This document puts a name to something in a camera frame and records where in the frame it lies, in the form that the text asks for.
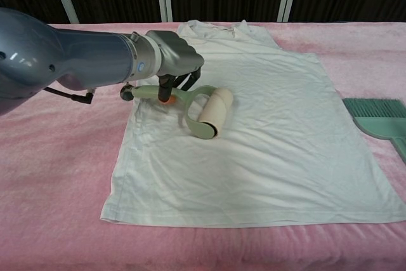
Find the sticky roller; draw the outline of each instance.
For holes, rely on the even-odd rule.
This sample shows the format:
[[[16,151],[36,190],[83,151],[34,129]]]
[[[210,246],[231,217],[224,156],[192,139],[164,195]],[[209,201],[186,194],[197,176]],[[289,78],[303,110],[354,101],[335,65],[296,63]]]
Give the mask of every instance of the sticky roller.
[[[158,90],[159,86],[146,85],[132,87],[131,93],[135,98],[157,98]],[[186,124],[197,138],[207,140],[220,134],[227,117],[227,112],[233,103],[233,94],[230,90],[212,86],[201,86],[193,91],[183,91],[178,88],[173,88],[171,95],[172,97],[169,99],[169,103],[174,99],[179,99],[185,104]],[[197,95],[207,95],[209,96],[209,100],[196,121],[193,120],[188,113]]]

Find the green brush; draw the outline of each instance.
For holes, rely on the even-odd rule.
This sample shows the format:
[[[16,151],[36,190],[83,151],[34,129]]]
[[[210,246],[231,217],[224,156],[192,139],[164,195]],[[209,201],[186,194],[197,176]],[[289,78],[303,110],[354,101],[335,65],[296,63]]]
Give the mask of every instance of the green brush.
[[[355,124],[367,135],[390,140],[406,163],[406,108],[400,100],[345,98]]]

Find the pink fleece surface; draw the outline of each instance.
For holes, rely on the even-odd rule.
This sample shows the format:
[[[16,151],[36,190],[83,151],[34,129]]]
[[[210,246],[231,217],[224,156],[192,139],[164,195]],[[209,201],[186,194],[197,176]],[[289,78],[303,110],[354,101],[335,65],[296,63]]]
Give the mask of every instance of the pink fleece surface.
[[[284,49],[317,53],[342,97],[406,101],[406,24],[260,25]],[[99,88],[92,105],[41,92],[0,117],[0,270],[406,270],[406,221],[206,229],[99,220],[132,106],[120,88]],[[364,137],[406,201],[406,166],[389,142]]]

